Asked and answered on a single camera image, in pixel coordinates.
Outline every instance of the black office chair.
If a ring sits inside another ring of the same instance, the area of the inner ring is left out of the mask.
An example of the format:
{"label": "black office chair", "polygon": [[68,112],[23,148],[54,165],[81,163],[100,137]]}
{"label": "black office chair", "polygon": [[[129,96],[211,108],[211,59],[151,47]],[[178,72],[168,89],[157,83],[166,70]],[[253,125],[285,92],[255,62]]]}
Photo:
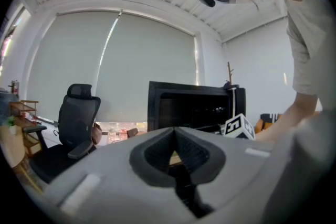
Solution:
{"label": "black office chair", "polygon": [[24,128],[25,133],[37,133],[42,151],[30,160],[34,172],[46,183],[95,150],[91,139],[93,121],[100,106],[100,98],[91,96],[91,85],[73,84],[59,112],[58,132],[62,145],[47,148],[42,131],[45,126]]}

